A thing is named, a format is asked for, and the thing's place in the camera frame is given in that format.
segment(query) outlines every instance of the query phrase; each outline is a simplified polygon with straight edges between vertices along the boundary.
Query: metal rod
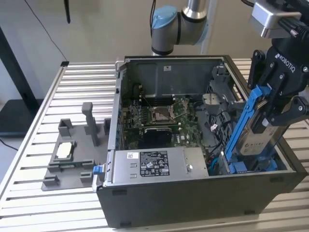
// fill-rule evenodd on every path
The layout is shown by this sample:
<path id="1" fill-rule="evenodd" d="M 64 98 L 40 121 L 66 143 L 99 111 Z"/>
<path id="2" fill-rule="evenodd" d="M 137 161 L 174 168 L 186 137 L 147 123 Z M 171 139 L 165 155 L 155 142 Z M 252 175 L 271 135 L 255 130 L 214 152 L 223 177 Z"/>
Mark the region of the metal rod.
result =
<path id="1" fill-rule="evenodd" d="M 188 0 L 187 6 L 183 8 L 183 13 L 192 19 L 203 19 L 206 17 L 206 0 Z"/>

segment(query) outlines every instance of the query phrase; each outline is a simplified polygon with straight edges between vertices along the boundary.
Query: white label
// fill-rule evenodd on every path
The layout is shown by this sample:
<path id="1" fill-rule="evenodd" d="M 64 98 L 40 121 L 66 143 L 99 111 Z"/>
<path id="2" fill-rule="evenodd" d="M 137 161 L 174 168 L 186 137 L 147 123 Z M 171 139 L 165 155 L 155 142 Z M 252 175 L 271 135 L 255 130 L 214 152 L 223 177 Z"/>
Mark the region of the white label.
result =
<path id="1" fill-rule="evenodd" d="M 242 148 L 240 149 L 241 154 L 244 156 L 261 154 L 267 143 L 276 132 L 277 128 L 278 127 L 273 126 L 266 127 L 262 134 L 253 134 L 252 131 L 250 131 Z"/>
<path id="2" fill-rule="evenodd" d="M 218 127 L 217 124 L 213 124 L 213 125 L 211 126 L 211 132 L 213 132 L 217 127 Z"/>
<path id="3" fill-rule="evenodd" d="M 128 152 L 127 153 L 127 158 L 128 159 L 138 159 L 139 158 L 139 153 L 138 152 Z"/>

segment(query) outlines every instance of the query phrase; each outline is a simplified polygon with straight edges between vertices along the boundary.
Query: wire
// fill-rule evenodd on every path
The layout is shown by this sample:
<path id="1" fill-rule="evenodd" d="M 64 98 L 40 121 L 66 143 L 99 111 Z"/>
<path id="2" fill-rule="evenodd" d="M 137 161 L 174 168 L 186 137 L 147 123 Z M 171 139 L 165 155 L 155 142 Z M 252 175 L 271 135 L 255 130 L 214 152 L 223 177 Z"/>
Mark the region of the wire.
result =
<path id="1" fill-rule="evenodd" d="M 250 7 L 254 7 L 254 3 L 253 2 L 250 2 L 248 0 L 241 0 L 243 3 L 245 3 L 247 6 L 250 6 Z"/>
<path id="2" fill-rule="evenodd" d="M 223 135 L 221 134 L 221 139 L 219 143 L 213 148 L 213 150 L 211 150 L 211 152 L 209 152 L 209 154 L 212 154 L 222 144 L 222 141 L 223 141 Z"/>
<path id="3" fill-rule="evenodd" d="M 153 0 L 153 4 L 151 6 L 150 10 L 150 18 L 149 18 L 149 26 L 150 26 L 150 35 L 153 35 L 153 19 L 154 19 L 154 13 L 155 13 L 155 5 L 156 5 L 156 0 Z"/>
<path id="4" fill-rule="evenodd" d="M 149 105 L 149 107 L 151 108 L 151 105 L 149 104 L 149 102 L 147 101 L 147 99 L 141 94 L 141 96 L 145 99 L 145 101 L 147 102 L 147 104 Z"/>
<path id="5" fill-rule="evenodd" d="M 211 163 L 211 170 L 213 170 L 213 168 L 214 168 L 214 166 L 215 166 L 215 164 L 216 164 L 217 161 L 218 161 L 218 158 L 215 158 L 215 159 L 212 161 L 212 163 Z"/>
<path id="6" fill-rule="evenodd" d="M 18 151 L 17 148 L 12 147 L 12 146 L 10 146 L 10 145 L 7 145 L 2 139 L 0 139 L 0 142 L 3 143 L 3 145 L 5 145 L 5 146 L 7 146 L 7 147 L 9 147 L 9 148 L 11 148 L 11 149 L 14 149 L 15 151 Z"/>
<path id="7" fill-rule="evenodd" d="M 31 8 L 31 6 L 29 5 L 29 3 L 27 2 L 27 0 L 24 0 L 25 3 L 28 5 L 29 9 L 32 11 L 33 15 L 37 18 L 38 22 L 41 24 L 41 26 L 44 28 L 46 34 L 48 35 L 49 39 L 51 40 L 51 42 L 56 46 L 56 48 L 58 49 L 58 51 L 62 54 L 63 58 L 67 60 L 67 58 L 64 56 L 64 54 L 62 53 L 62 51 L 60 50 L 60 48 L 57 46 L 57 44 L 53 41 L 52 37 L 50 36 L 50 34 L 48 33 L 48 31 L 46 30 L 46 28 L 44 27 L 43 23 L 40 21 L 40 19 L 36 16 L 36 14 L 34 13 L 33 9 Z"/>

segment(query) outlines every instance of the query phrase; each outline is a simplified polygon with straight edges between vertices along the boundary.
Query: barcode sticker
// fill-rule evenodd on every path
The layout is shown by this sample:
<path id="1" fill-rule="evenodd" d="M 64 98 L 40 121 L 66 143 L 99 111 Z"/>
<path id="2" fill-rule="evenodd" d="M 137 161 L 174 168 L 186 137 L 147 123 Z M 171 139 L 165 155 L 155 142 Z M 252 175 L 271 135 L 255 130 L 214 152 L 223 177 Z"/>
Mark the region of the barcode sticker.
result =
<path id="1" fill-rule="evenodd" d="M 127 158 L 128 159 L 138 159 L 139 158 L 139 153 L 138 152 L 128 152 L 127 153 Z"/>

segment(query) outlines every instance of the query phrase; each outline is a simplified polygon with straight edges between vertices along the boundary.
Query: slotted aluminum surface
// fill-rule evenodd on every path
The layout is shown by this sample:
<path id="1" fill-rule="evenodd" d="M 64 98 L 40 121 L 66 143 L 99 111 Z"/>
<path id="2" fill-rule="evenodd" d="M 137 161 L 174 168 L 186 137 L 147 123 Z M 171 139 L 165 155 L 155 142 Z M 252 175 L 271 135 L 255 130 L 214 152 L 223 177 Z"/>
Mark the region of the slotted aluminum surface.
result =
<path id="1" fill-rule="evenodd" d="M 247 79 L 251 61 L 236 59 Z M 0 230 L 3 231 L 111 231 L 91 188 L 41 191 L 61 118 L 85 124 L 80 113 L 85 101 L 94 104 L 98 123 L 110 117 L 114 94 L 114 63 L 70 64 L 60 69 L 0 190 Z M 304 167 L 309 170 L 309 124 L 293 124 L 285 134 Z M 143 228 L 134 231 L 304 232 L 309 231 L 309 177 L 292 193 L 277 196 L 259 216 L 223 218 Z"/>

